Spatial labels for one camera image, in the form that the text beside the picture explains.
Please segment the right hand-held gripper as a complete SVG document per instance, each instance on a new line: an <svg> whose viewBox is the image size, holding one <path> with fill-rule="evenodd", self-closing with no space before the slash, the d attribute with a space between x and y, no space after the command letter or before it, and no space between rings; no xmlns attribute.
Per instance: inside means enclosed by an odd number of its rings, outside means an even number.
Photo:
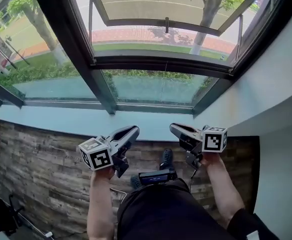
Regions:
<svg viewBox="0 0 292 240"><path fill-rule="evenodd" d="M228 129L205 126L203 130L188 125L172 123L172 134L180 139L181 146L187 151L186 163L198 169L204 153L221 153L227 144Z"/></svg>

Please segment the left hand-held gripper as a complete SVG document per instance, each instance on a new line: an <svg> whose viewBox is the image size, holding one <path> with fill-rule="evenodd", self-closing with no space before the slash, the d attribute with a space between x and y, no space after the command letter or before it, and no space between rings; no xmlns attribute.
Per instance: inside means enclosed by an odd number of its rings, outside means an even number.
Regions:
<svg viewBox="0 0 292 240"><path fill-rule="evenodd" d="M84 163L94 172L112 167L120 178L129 167L125 153L139 133L138 126L130 125L115 130L110 136L99 135L79 144Z"/></svg>

